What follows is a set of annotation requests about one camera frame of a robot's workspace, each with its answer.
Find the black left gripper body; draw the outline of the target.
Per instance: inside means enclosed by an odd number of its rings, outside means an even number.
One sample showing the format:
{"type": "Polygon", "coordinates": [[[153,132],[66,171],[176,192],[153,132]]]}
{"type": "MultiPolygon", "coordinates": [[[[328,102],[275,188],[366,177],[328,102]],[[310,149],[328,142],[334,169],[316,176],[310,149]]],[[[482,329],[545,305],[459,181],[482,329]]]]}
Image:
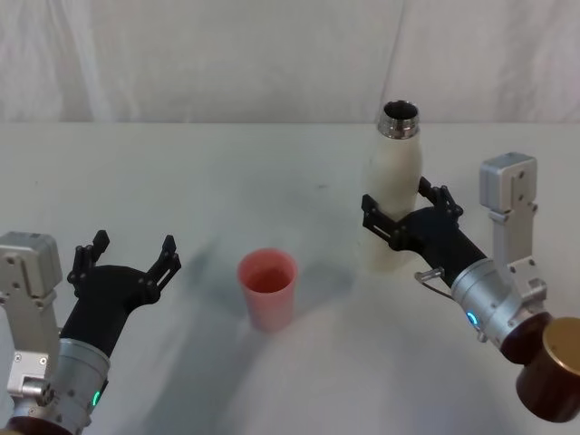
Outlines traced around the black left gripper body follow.
{"type": "Polygon", "coordinates": [[[60,337],[87,343],[111,356],[130,314],[160,299],[160,288],[147,275],[127,266],[73,270],[67,279],[77,302],[60,337]]]}

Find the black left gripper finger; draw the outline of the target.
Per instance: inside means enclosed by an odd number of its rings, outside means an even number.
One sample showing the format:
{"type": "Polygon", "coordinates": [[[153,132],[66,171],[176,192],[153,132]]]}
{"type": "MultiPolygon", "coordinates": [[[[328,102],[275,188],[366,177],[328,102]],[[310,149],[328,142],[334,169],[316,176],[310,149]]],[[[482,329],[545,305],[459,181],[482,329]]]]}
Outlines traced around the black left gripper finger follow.
{"type": "Polygon", "coordinates": [[[99,230],[94,236],[92,242],[86,246],[77,246],[75,248],[72,270],[67,276],[70,284],[79,284],[85,280],[105,252],[110,239],[106,230],[99,230]]]}
{"type": "Polygon", "coordinates": [[[167,235],[158,259],[140,278],[141,297],[144,303],[157,303],[164,287],[181,269],[174,236],[167,235]]]}

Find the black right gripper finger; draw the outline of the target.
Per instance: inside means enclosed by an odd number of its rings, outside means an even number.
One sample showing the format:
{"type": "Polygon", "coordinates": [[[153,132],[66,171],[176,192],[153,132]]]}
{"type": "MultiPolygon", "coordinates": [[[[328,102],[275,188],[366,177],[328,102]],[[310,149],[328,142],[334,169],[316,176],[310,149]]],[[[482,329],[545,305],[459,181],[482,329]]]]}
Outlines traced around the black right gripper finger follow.
{"type": "Polygon", "coordinates": [[[447,186],[433,186],[426,178],[421,177],[418,193],[426,198],[432,206],[445,218],[457,223],[463,215],[463,208],[451,196],[447,186]]]}
{"type": "Polygon", "coordinates": [[[384,214],[378,202],[368,194],[362,196],[362,212],[362,226],[384,240],[393,251],[423,251],[424,243],[420,236],[417,212],[411,212],[395,221],[384,214]]]}

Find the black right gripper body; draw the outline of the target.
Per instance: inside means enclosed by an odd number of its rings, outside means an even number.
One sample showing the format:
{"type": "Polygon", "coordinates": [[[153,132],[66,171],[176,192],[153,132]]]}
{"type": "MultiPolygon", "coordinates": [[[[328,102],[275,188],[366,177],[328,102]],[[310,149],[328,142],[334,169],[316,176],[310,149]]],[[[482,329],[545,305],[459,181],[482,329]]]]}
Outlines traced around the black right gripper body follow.
{"type": "Polygon", "coordinates": [[[442,268],[447,286],[466,268],[487,258],[463,234],[456,219],[435,207],[422,208],[400,220],[392,234],[392,248],[418,254],[432,269],[442,268]]]}

